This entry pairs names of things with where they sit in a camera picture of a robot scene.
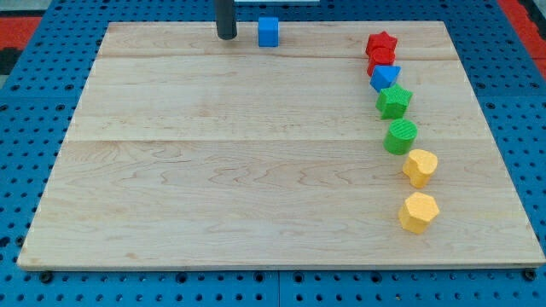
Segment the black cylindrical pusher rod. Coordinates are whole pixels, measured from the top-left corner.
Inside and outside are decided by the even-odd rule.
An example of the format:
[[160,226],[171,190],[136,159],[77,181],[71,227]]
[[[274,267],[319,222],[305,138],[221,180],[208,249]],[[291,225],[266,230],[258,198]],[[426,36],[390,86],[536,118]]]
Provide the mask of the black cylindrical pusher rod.
[[223,40],[237,36],[234,0],[214,0],[217,35]]

